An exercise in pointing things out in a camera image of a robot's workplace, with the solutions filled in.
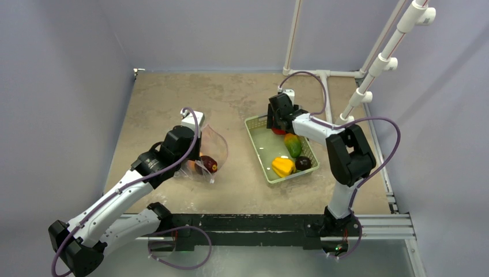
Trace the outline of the clear zip top bag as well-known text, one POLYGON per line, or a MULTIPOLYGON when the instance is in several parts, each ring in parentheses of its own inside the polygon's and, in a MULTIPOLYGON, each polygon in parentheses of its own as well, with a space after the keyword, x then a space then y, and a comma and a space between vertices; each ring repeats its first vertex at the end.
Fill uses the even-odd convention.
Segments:
MULTIPOLYGON (((222 169, 228 158, 227 141, 221 134, 212 129, 209 124, 206 124, 202 129, 200 152, 202 152, 202 155, 212 157, 217 162, 218 171, 222 169)), ((192 172, 188 168, 186 162, 175 174, 175 177, 178 179, 188 179, 213 184, 215 182, 217 172, 210 174, 205 169, 203 169, 203 172, 203 175, 192 172)))

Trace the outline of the green orange toy mango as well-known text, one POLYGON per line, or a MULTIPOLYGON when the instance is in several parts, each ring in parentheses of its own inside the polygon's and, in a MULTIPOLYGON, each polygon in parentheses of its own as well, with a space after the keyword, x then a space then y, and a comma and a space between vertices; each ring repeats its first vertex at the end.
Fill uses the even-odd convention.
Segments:
POLYGON ((299 136, 287 133, 284 136, 284 145, 289 152, 290 157, 297 158, 302 153, 302 143, 299 136))

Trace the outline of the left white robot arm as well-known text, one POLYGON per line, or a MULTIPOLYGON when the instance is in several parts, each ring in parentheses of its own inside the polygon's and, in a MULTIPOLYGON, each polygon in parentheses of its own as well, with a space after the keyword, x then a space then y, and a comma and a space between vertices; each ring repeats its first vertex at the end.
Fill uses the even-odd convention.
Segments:
POLYGON ((49 228, 55 257, 51 273, 62 260, 68 274, 88 276, 111 252, 145 235, 173 236, 186 229, 176 226, 172 213, 161 203, 121 222, 135 202, 172 178, 188 160, 200 158, 201 129, 177 125, 165 139, 153 144, 131 164, 121 180, 98 201, 67 223, 57 220, 49 228))

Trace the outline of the dark red toy apple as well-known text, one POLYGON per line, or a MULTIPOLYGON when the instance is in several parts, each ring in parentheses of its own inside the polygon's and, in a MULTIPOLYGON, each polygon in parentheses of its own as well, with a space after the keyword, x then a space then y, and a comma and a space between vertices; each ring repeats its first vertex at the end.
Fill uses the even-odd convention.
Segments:
POLYGON ((202 155, 200 156, 199 161, 201 162, 201 165, 197 163, 194 164, 194 169, 198 174, 203 175, 203 169, 205 169, 210 174, 216 173, 218 171, 218 164, 212 157, 208 155, 202 155))

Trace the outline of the dark purple toy plum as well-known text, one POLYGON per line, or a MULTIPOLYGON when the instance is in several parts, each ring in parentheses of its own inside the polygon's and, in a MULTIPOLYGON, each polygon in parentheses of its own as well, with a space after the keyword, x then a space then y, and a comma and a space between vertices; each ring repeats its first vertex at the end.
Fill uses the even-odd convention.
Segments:
POLYGON ((306 156, 298 156, 295 159, 296 171, 305 171, 312 168, 312 161, 306 156))

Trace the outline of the red toy tomato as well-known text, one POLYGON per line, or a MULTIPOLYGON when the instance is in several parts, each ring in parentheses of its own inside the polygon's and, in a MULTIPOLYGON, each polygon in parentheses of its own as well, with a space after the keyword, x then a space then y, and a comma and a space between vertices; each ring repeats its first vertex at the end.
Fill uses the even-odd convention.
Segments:
POLYGON ((280 135, 280 136, 283 136, 283 135, 286 135, 287 132, 285 130, 280 130, 280 129, 276 129, 276 128, 272 128, 272 132, 276 135, 280 135))

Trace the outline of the green plastic basket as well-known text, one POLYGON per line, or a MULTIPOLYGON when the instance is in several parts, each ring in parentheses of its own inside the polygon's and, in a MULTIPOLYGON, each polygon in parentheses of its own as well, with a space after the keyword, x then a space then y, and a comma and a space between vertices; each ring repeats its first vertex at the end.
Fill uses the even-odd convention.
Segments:
POLYGON ((300 155, 301 157, 307 157, 310 159, 311 167, 304 170, 296 170, 294 173, 287 176, 279 176, 272 167, 272 162, 274 159, 288 159, 295 163, 295 158, 290 155, 284 143, 284 136, 275 134, 271 129, 266 127, 267 116, 265 114, 247 118, 244 122, 268 183, 277 184, 285 180, 300 177, 301 175, 310 174, 319 168, 320 162, 312 150, 309 140, 305 137, 299 136, 298 140, 302 146, 300 155))

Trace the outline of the yellow toy bell pepper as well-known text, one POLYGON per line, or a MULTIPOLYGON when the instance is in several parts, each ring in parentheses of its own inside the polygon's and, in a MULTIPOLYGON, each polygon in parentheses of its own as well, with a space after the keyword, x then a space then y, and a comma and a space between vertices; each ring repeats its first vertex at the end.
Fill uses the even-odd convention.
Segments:
POLYGON ((288 158, 276 157, 272 161, 272 170, 280 177, 285 178, 296 171, 295 162, 288 158))

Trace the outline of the orange toy pumpkin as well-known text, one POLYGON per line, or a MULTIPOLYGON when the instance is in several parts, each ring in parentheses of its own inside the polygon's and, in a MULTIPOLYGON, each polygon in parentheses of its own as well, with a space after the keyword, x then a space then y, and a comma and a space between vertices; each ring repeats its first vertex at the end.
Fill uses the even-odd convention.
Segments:
POLYGON ((199 153, 199 158, 197 160, 188 160, 187 166, 192 171, 199 175, 203 175, 202 170, 202 160, 201 160, 202 152, 199 153))

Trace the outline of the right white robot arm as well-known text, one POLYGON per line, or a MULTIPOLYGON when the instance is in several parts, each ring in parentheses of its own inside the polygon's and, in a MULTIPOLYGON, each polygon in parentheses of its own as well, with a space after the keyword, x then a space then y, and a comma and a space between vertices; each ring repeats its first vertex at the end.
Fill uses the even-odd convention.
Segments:
POLYGON ((376 167, 362 128, 357 124, 339 126, 316 118, 293 104, 286 93, 269 98, 267 127, 305 137, 326 148, 336 183, 332 199, 325 207, 322 229, 332 235, 339 234, 352 220, 352 206, 360 183, 376 167))

